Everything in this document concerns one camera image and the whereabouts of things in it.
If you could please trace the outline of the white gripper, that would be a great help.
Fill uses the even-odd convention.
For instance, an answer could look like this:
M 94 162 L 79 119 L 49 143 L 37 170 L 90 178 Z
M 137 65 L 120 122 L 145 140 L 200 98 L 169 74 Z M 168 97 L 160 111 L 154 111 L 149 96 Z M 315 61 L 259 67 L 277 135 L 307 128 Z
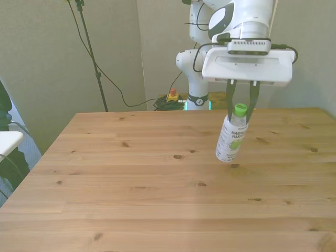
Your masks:
M 212 48 L 206 55 L 202 76 L 209 82 L 227 80 L 226 100 L 228 120 L 231 122 L 234 105 L 233 96 L 237 80 L 250 82 L 250 103 L 246 113 L 246 123 L 256 107 L 260 83 L 286 86 L 292 80 L 293 51 L 271 50 L 265 56 L 231 55 L 224 47 Z

